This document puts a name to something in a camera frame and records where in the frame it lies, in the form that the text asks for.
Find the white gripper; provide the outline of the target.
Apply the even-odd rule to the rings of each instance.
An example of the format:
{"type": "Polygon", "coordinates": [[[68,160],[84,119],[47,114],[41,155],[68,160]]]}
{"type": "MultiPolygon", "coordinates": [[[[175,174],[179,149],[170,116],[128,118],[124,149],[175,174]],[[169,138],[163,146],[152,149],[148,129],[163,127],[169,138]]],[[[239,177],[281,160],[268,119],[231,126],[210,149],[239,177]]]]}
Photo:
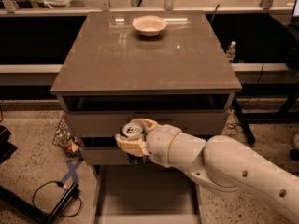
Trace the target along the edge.
{"type": "Polygon", "coordinates": [[[169,168],[169,148],[182,130],[171,125],[157,125],[158,123],[152,119],[132,119],[129,123],[129,133],[136,135],[125,137],[117,134],[115,139],[118,147],[133,156],[149,155],[153,163],[169,168]],[[147,133],[146,142],[142,133],[147,133]]]}

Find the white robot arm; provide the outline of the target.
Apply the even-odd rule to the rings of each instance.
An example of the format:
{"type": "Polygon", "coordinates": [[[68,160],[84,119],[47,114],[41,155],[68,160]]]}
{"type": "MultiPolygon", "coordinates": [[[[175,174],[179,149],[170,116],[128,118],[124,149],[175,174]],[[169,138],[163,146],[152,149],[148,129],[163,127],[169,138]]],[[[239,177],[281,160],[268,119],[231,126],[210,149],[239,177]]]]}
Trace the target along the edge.
{"type": "Polygon", "coordinates": [[[233,197],[243,189],[299,222],[299,177],[231,137],[205,140],[172,125],[132,119],[115,140],[124,152],[176,168],[217,195],[233,197]]]}

